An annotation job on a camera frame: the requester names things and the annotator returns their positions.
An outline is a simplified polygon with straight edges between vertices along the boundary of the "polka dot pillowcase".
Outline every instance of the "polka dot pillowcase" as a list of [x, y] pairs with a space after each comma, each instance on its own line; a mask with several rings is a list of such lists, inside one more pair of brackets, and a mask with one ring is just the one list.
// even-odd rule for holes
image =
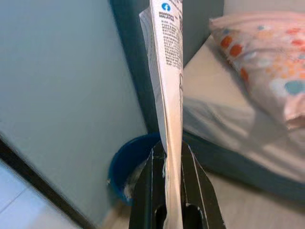
[[250, 96], [288, 128], [304, 127], [305, 14], [227, 15], [210, 28]]

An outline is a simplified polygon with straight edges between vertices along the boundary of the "floor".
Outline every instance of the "floor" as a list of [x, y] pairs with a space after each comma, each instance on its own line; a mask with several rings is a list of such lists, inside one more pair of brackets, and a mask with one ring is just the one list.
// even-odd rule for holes
[[[305, 207], [208, 173], [227, 229], [304, 229]], [[127, 229], [130, 208], [124, 207], [111, 229]]]
[[0, 229], [80, 229], [0, 161]]

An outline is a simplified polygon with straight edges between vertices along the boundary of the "mattress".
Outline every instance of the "mattress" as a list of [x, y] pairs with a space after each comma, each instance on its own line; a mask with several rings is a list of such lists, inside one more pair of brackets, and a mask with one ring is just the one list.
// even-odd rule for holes
[[212, 37], [184, 69], [183, 129], [305, 182], [305, 129], [288, 131], [256, 106]]

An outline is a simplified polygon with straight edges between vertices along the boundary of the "blue logo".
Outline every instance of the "blue logo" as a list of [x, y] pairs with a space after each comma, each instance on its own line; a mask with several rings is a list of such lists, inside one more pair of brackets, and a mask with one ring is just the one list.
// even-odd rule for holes
[[170, 11], [171, 10], [171, 7], [168, 3], [163, 3], [162, 4], [162, 9], [163, 10], [166, 10], [166, 11]]

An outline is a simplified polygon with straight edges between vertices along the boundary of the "light blue wall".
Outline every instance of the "light blue wall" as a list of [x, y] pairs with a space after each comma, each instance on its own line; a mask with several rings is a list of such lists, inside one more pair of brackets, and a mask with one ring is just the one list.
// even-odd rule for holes
[[0, 131], [101, 223], [109, 162], [146, 133], [108, 1], [0, 1]]

